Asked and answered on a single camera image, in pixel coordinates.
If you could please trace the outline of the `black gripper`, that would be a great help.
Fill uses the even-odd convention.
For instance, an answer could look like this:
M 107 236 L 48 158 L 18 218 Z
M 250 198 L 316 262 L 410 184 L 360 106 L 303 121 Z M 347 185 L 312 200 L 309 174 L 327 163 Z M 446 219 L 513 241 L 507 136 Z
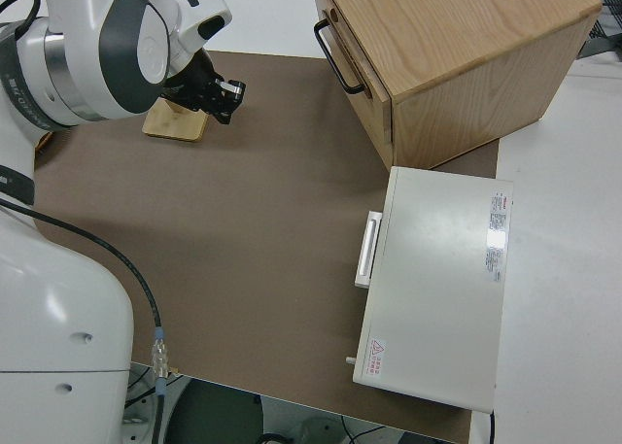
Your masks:
M 218 80 L 212 60 L 206 50 L 196 52 L 189 64 L 167 79 L 167 99 L 192 111 L 213 113 L 219 123 L 230 123 L 239 100 L 244 97 L 246 85 L 236 80 Z M 216 83 L 224 97 L 215 99 Z

